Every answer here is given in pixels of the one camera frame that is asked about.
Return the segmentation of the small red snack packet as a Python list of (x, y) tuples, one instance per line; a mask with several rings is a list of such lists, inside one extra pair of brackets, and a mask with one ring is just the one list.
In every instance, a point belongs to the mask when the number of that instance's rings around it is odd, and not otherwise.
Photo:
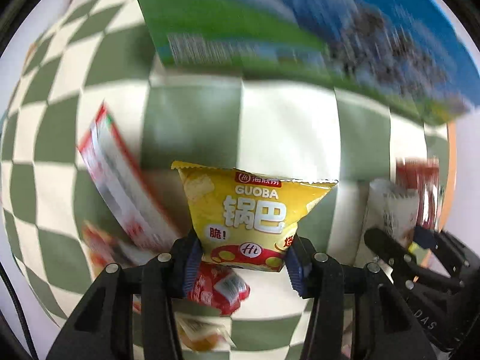
[(231, 315), (251, 292), (250, 286), (232, 268), (201, 262), (187, 299)]

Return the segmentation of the white cookie snack packet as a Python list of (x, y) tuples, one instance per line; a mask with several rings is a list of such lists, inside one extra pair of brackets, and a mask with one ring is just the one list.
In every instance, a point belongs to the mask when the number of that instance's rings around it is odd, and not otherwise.
[(354, 265), (363, 267), (374, 259), (374, 253), (364, 241), (370, 228), (383, 230), (407, 249), (413, 243), (418, 208), (419, 195), (415, 189), (405, 189), (384, 179), (371, 181)]

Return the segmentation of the yellow guoba snack bag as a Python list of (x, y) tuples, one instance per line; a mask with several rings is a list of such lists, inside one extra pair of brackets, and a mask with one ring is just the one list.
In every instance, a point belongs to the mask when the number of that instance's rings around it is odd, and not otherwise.
[(337, 184), (175, 161), (208, 263), (279, 272), (299, 221)]

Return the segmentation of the red white long snack packet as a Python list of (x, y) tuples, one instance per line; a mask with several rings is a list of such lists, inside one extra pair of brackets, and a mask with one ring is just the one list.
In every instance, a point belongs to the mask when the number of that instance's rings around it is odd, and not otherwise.
[(164, 252), (181, 237), (158, 203), (103, 104), (77, 146), (100, 196), (129, 239), (139, 248)]

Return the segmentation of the white chocolate stick box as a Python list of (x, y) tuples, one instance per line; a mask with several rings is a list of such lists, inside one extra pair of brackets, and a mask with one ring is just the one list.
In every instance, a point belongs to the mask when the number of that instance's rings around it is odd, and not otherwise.
[(183, 347), (197, 353), (230, 351), (236, 347), (231, 337), (230, 317), (197, 316), (180, 312), (174, 316)]

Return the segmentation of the dark red jerky packet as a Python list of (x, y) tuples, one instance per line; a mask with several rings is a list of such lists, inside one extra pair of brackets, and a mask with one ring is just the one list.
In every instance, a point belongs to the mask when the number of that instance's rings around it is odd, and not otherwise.
[(396, 161), (395, 182), (418, 193), (419, 206), (416, 223), (435, 230), (439, 208), (439, 159), (436, 157), (404, 158)]

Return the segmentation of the orange panda snack bag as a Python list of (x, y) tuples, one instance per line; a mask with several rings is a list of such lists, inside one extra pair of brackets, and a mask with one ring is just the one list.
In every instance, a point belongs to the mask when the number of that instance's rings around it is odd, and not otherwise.
[(119, 240), (89, 222), (84, 222), (82, 236), (95, 275), (111, 263), (116, 263), (122, 268), (137, 267), (155, 256), (150, 250), (141, 250), (135, 245)]

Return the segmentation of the green white checkered mat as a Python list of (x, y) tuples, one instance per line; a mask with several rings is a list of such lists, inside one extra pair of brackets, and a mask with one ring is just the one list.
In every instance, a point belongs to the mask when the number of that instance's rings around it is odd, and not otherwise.
[(77, 149), (103, 104), (181, 236), (192, 223), (175, 161), (335, 180), (297, 232), (348, 265), (371, 180), (392, 177), (398, 159), (433, 157), (448, 179), (447, 123), (344, 89), (168, 67), (137, 0), (82, 0), (34, 40), (1, 121), (1, 220), (39, 307), (26, 316), (41, 357), (97, 276), (84, 222), (135, 245)]

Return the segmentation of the blue milk cardboard box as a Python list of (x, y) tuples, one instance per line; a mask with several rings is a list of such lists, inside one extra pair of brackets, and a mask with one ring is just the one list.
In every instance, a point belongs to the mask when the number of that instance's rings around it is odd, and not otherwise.
[(163, 64), (299, 80), (441, 125), (479, 108), (479, 64), (435, 0), (137, 0)]

